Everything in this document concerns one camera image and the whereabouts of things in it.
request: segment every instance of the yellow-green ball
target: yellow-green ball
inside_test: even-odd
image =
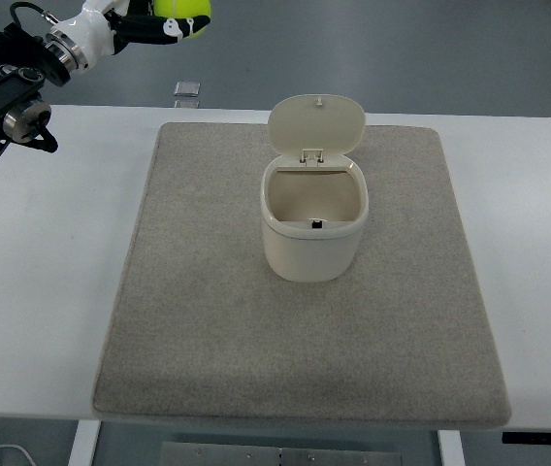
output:
[[[211,17],[210,0],[154,0],[152,6],[155,15],[158,17],[173,17],[175,19],[199,16]],[[204,31],[202,29],[189,36],[188,39],[200,36]]]

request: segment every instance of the metal plate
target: metal plate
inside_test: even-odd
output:
[[[402,466],[394,452],[165,442],[159,466]]]
[[[200,91],[200,83],[192,81],[179,81],[175,87],[175,95],[182,97],[197,97]]]

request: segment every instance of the white plastic container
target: white plastic container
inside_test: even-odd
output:
[[[366,115],[338,95],[299,95],[272,110],[268,132],[280,154],[261,182],[269,265],[292,282],[325,282],[350,265],[369,214],[362,171],[345,154],[362,140]]]

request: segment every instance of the floor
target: floor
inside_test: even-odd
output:
[[[0,30],[11,3],[0,0]],[[38,3],[61,19],[81,7],[81,0]],[[551,0],[211,3],[213,23],[201,37],[131,45],[61,88],[47,84],[44,98],[172,107],[176,82],[196,81],[200,107],[210,109],[269,110],[291,95],[336,93],[369,113],[551,117]],[[35,15],[21,16],[27,30],[46,32]],[[40,465],[66,464],[74,429],[72,421],[0,419],[0,442],[31,446]],[[106,457],[161,435],[104,424],[96,464],[120,464]],[[468,465],[551,465],[551,447],[502,446],[499,436],[464,433]],[[3,465],[26,464],[2,454]]]

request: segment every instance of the gray carpet mat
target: gray carpet mat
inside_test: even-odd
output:
[[[369,126],[349,154],[370,216],[349,269],[269,267],[260,124],[161,128],[93,393],[100,418],[371,421],[510,416],[438,134]]]

